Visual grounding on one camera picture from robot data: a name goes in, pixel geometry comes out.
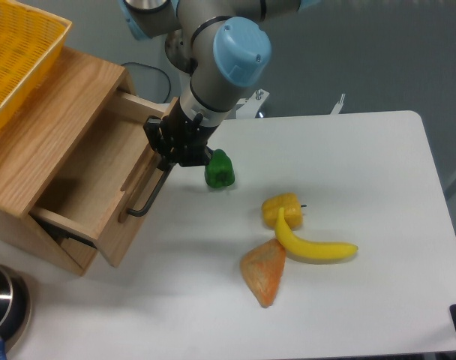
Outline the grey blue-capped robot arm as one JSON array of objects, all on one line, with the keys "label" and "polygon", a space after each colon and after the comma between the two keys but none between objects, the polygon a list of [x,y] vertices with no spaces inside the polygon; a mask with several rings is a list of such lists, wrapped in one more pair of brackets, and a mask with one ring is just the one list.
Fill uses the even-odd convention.
[{"label": "grey blue-capped robot arm", "polygon": [[260,23],[303,11],[315,1],[120,1],[137,40],[182,33],[190,81],[172,109],[143,128],[160,155],[160,170],[209,164],[209,137],[245,89],[261,77],[272,56]]}]

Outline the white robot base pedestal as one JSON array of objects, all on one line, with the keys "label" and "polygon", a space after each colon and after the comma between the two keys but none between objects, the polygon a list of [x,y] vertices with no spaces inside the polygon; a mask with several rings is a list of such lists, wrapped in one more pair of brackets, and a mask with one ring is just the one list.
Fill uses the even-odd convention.
[{"label": "white robot base pedestal", "polygon": [[181,29],[171,31],[164,44],[165,54],[171,65],[188,79],[197,68],[191,45]]}]

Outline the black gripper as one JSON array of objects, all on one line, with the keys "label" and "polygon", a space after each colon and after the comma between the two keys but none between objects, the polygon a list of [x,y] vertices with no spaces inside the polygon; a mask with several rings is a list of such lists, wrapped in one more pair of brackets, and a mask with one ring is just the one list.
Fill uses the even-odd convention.
[{"label": "black gripper", "polygon": [[143,125],[151,149],[160,155],[157,168],[161,171],[170,171],[173,161],[181,167],[208,166],[213,156],[208,141],[217,128],[202,126],[200,114],[189,119],[180,104],[163,120],[150,115]]}]

